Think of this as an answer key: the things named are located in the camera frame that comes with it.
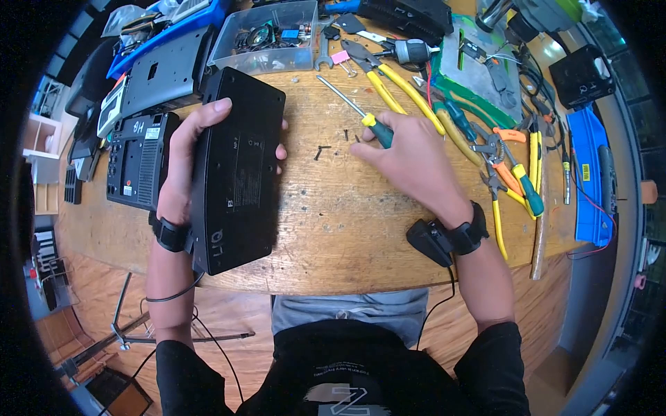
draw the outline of black screw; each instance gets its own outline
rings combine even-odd
[[[319,160],[319,155],[322,154],[322,149],[330,149],[331,146],[317,146],[317,155],[314,157],[315,160]]]

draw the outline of floor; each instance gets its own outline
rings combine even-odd
[[[76,254],[59,245],[62,255],[73,265],[71,283],[80,299],[74,308],[84,330],[95,340],[109,333],[109,325],[127,271],[117,269],[92,258]],[[522,355],[525,362],[525,379],[557,345],[564,320],[571,261],[564,255],[548,259],[547,272],[541,281],[529,280],[529,266],[513,271],[516,292],[516,318],[523,336]],[[120,323],[139,315],[139,301],[144,296],[145,277],[133,275]],[[429,308],[448,297],[450,286],[430,290]],[[251,396],[264,380],[272,361],[272,335],[270,332],[270,298],[236,292],[197,288],[195,304],[199,317],[214,335],[255,331],[254,337],[223,341],[221,346],[229,356],[240,380],[243,395]],[[142,333],[143,327],[136,330]],[[469,315],[462,297],[440,306],[427,322],[421,348],[452,373],[453,366],[476,336],[476,325]],[[132,345],[128,351],[119,351],[118,344],[107,351],[117,351],[118,357],[111,367],[128,375],[134,373],[152,350],[149,345]],[[198,344],[197,353],[226,379],[226,402],[235,410],[240,405],[238,389],[230,368],[214,343]],[[155,360],[143,367],[137,381],[152,397],[155,404],[148,415],[160,415],[160,396],[155,381]]]

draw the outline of grey shorts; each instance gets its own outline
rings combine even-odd
[[[416,345],[426,318],[428,289],[344,296],[276,296],[273,335],[303,323],[356,319],[397,334],[407,348]]]

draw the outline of person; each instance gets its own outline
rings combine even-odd
[[[193,145],[204,128],[227,117],[231,106],[229,99],[204,105],[174,132],[158,218],[188,223]],[[394,130],[392,147],[372,146],[373,135],[366,129],[364,142],[352,144],[350,152],[431,210],[447,229],[471,223],[471,202],[432,123],[393,112],[378,118]],[[286,158],[282,145],[276,157]],[[191,265],[187,253],[167,251],[154,241],[147,297],[165,298],[189,287]],[[409,349],[420,336],[427,289],[276,296],[274,363],[261,388],[236,414],[529,415],[509,268],[488,239],[458,256],[456,268],[460,293],[478,326],[478,336],[454,367],[457,381],[426,352]],[[232,415],[224,403],[224,378],[194,351],[193,305],[194,290],[150,304],[164,414]]]

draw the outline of blue plastic tray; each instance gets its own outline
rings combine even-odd
[[[606,130],[592,110],[584,108],[567,115],[571,129],[571,140],[578,159],[582,182],[579,183],[592,201],[601,206],[601,169],[598,148],[608,146]],[[576,233],[577,241],[605,246],[613,235],[610,217],[590,204],[579,188],[576,188]]]
[[[229,5],[232,0],[212,0],[210,5],[203,10],[196,12],[193,15],[186,17],[185,19],[179,21],[173,26],[167,27],[164,31],[161,31],[158,35],[155,35],[146,43],[136,48],[131,54],[126,57],[116,55],[111,63],[111,67],[107,72],[107,78],[118,79],[122,74],[129,71],[129,69],[134,64],[134,61],[137,60],[141,55],[145,54],[152,48],[168,42],[171,39],[175,39],[185,33],[189,33],[193,30],[199,29],[200,27],[215,25],[218,29],[222,27],[224,19],[226,18],[226,12],[229,10]],[[150,7],[151,10],[157,10],[157,3]]]

